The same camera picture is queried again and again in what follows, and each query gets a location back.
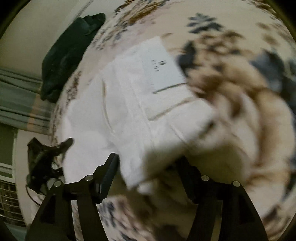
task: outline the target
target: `white garment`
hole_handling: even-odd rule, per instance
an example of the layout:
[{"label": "white garment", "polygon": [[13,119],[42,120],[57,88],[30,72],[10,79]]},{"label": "white garment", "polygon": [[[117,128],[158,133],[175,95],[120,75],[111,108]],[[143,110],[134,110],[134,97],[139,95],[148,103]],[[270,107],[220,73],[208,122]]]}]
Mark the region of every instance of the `white garment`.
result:
[{"label": "white garment", "polygon": [[[147,43],[164,49],[158,37],[131,48],[70,103],[63,119],[63,138],[75,141],[63,164],[68,182],[92,174],[116,152],[121,174],[132,188],[190,149],[212,121],[212,107],[184,84],[153,93],[151,75],[143,66]],[[172,71],[179,71],[173,61],[166,60]]]}]

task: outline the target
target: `clothing tag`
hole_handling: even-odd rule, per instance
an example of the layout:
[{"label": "clothing tag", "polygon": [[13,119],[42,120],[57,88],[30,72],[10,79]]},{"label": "clothing tag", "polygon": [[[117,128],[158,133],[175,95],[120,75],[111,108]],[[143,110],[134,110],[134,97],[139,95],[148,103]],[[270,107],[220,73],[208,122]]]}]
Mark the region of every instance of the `clothing tag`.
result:
[{"label": "clothing tag", "polygon": [[186,83],[186,77],[166,51],[159,37],[143,42],[138,51],[153,93]]}]

